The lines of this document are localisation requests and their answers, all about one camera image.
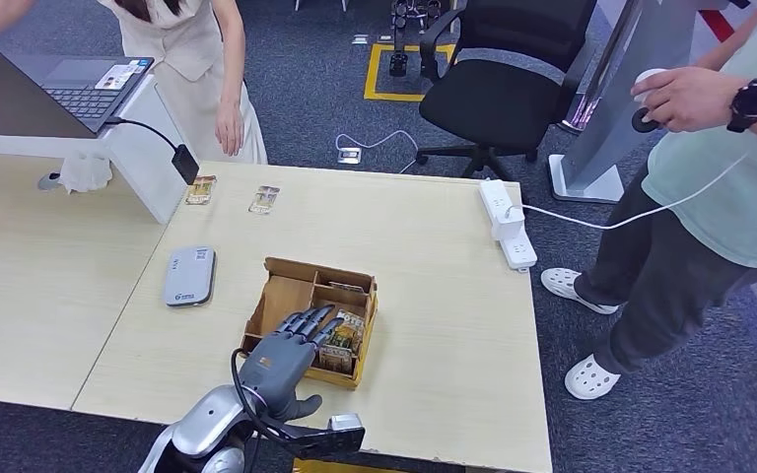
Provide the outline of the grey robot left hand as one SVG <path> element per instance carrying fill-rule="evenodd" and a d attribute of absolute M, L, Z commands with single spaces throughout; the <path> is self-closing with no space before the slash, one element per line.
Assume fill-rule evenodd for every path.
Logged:
<path fill-rule="evenodd" d="M 245 391 L 254 392 L 263 401 L 270 418 L 298 420 L 321 406 L 320 395 L 300 400 L 296 388 L 321 346 L 343 322 L 341 317 L 334 317 L 320 324 L 333 309 L 328 304 L 288 315 L 244 360 L 239 382 Z"/>

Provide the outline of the person's left hand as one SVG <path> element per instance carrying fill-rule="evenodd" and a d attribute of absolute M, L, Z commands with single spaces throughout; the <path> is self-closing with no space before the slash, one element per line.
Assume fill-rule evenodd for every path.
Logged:
<path fill-rule="evenodd" d="M 215 136 L 225 155 L 236 157 L 243 143 L 241 101 L 221 99 L 217 107 Z"/>
<path fill-rule="evenodd" d="M 672 132 L 726 126 L 730 105 L 748 79 L 699 67 L 658 72 L 634 84 L 632 96 L 645 94 L 647 118 Z"/>

